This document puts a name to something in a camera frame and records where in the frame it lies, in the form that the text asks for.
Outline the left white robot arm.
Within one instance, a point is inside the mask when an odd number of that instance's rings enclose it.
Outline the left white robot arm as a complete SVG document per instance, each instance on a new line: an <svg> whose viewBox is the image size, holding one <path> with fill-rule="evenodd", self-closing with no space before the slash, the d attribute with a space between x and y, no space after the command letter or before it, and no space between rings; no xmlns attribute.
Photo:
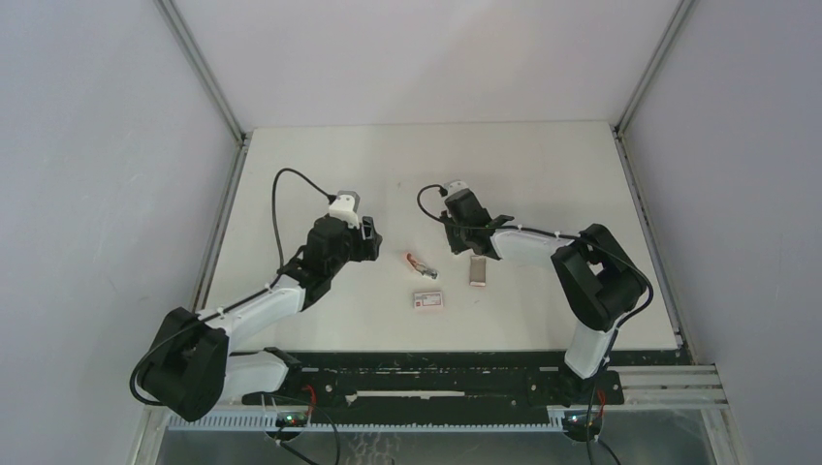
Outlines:
<svg viewBox="0 0 822 465"><path fill-rule="evenodd" d="M305 244L259 291L203 315L183 307L170 311L130 375L133 397L187 421L201 419L221 400L251 392L266 391L281 404L296 401L303 379L281 357L266 350L234 356L234 350L317 303L347 263L376 261L381 243L369 216L355 227L331 215L316 220Z"/></svg>

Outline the red white staple box sleeve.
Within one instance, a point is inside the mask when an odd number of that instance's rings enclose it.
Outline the red white staple box sleeve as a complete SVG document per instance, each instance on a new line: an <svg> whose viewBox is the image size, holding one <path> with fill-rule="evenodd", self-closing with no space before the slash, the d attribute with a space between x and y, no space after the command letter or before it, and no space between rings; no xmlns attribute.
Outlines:
<svg viewBox="0 0 822 465"><path fill-rule="evenodd" d="M418 292L413 294L415 310L439 310L444 308L444 295L441 291Z"/></svg>

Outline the cardboard staple box tray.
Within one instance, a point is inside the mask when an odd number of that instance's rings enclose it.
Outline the cardboard staple box tray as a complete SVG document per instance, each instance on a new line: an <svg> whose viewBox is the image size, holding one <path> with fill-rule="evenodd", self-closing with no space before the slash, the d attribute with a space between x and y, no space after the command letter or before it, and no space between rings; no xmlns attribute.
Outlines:
<svg viewBox="0 0 822 465"><path fill-rule="evenodd" d="M487 284L487 258L472 256L469 263L469 285L485 287Z"/></svg>

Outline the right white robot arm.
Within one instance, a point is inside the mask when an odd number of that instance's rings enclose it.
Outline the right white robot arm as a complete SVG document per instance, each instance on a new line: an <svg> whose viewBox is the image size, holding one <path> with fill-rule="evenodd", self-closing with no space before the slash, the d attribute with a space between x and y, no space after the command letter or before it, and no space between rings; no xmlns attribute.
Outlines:
<svg viewBox="0 0 822 465"><path fill-rule="evenodd" d="M438 222L456 255L471 251L495 261L550 268L578 323L565 352L561 393L584 403L599 388L621 326L649 306L653 289L612 233L592 224L577 234L517 225L513 217L490 216L461 181L439 186L444 210Z"/></svg>

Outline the pink white stapler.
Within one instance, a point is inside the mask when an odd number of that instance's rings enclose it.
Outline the pink white stapler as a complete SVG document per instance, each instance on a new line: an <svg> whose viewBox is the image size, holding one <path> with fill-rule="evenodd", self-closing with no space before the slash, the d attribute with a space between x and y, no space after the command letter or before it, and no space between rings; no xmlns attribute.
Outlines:
<svg viewBox="0 0 822 465"><path fill-rule="evenodd" d="M438 271L427 264L418 260L413 254L407 253L405 255L406 261L411 265L411 267L420 275L436 280L438 278Z"/></svg>

